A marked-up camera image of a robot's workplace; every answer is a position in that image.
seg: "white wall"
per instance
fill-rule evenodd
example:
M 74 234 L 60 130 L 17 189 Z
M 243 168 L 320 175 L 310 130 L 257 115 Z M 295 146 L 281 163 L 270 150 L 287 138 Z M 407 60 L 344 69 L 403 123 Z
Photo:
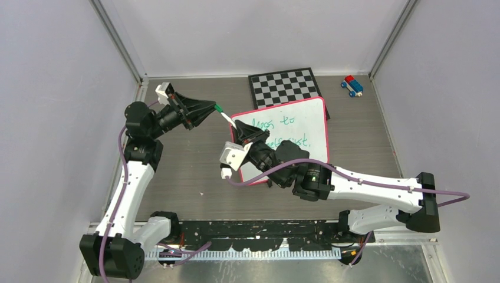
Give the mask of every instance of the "white wall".
M 367 73 L 406 0 L 106 0 L 150 77 Z
M 439 211 L 456 282 L 500 281 L 499 11 L 496 0 L 422 0 L 376 75 L 404 174 L 471 194 Z
M 0 282 L 75 282 L 136 83 L 88 0 L 0 1 Z

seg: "green handwriting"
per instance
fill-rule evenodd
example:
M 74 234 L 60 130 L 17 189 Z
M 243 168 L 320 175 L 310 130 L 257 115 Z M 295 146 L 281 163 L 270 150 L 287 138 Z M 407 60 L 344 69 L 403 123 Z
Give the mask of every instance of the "green handwriting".
M 270 127 L 272 127 L 271 129 L 274 129 L 272 120 L 268 122 L 260 122 L 260 121 L 255 121 L 255 119 L 252 119 L 252 126 L 257 127 L 263 131 L 267 130 Z
M 288 118 L 287 116 L 283 116 L 283 120 L 279 121 L 280 123 L 283 123 L 285 125 L 293 124 L 295 121 L 295 117 Z
M 268 140 L 266 143 L 270 148 L 275 149 L 277 148 L 282 141 L 284 140 L 289 140 L 293 143 L 295 143 L 297 146 L 302 146 L 302 147 L 310 147 L 311 144 L 309 144 L 309 141 L 307 139 L 307 136 L 305 134 L 302 135 L 301 138 L 295 138 L 295 137 L 290 137 L 288 139 L 284 139 L 282 137 L 275 137 L 274 140 Z

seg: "red lego brick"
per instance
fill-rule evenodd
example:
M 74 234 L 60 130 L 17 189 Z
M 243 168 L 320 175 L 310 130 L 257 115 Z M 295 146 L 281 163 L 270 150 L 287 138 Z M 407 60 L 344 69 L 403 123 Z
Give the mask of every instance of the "red lego brick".
M 344 80 L 349 83 L 354 80 L 354 77 L 352 75 L 348 75 Z

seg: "black and white checkerboard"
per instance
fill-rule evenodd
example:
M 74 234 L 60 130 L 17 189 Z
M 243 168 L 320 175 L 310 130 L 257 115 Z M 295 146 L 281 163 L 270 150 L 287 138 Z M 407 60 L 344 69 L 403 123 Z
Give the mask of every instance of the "black and white checkerboard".
M 248 80 L 255 109 L 321 96 L 311 68 L 250 75 Z

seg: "red whiteboard frame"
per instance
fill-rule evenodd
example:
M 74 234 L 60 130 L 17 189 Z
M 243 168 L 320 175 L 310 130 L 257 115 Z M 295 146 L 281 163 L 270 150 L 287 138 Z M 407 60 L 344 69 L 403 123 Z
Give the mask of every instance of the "red whiteboard frame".
M 316 96 L 316 97 L 301 99 L 301 100 L 297 100 L 297 101 L 288 102 L 288 103 L 285 103 L 285 104 L 280 104 L 280 105 L 276 105 L 276 106 L 271 106 L 271 107 L 266 107 L 266 108 L 262 108 L 262 109 L 250 110 L 250 111 L 246 111 L 246 112 L 234 114 L 233 116 L 231 116 L 231 120 L 233 120 L 233 118 L 241 116 L 241 115 L 246 115 L 246 114 L 255 113 L 255 112 L 259 112 L 259 111 L 263 111 L 263 110 L 268 110 L 268 109 L 271 109 L 271 108 L 283 107 L 283 106 L 286 106 L 286 105 L 290 105 L 290 104 L 294 104 L 294 103 L 300 103 L 300 102 L 307 101 L 307 100 L 312 100 L 312 99 L 321 99 L 321 101 L 323 102 L 323 119 L 324 119 L 324 123 L 325 123 L 325 137 L 327 139 L 327 141 L 326 141 L 327 142 L 327 162 L 326 163 L 329 163 L 330 162 L 330 146 L 328 145 L 328 127 L 327 127 L 327 116 L 326 116 L 326 103 L 325 103 L 325 100 L 321 96 Z M 233 131 L 231 130 L 231 124 L 228 123 L 228 125 L 229 125 L 229 132 L 231 133 L 231 141 L 234 142 L 235 140 L 234 140 Z M 243 175 L 241 173 L 241 169 L 239 169 L 238 172 L 239 172 L 239 179 L 243 182 Z M 267 180 L 265 180 L 265 181 L 257 181 L 257 182 L 251 183 L 250 186 L 262 184 L 262 183 L 265 183 L 265 182 L 267 182 Z

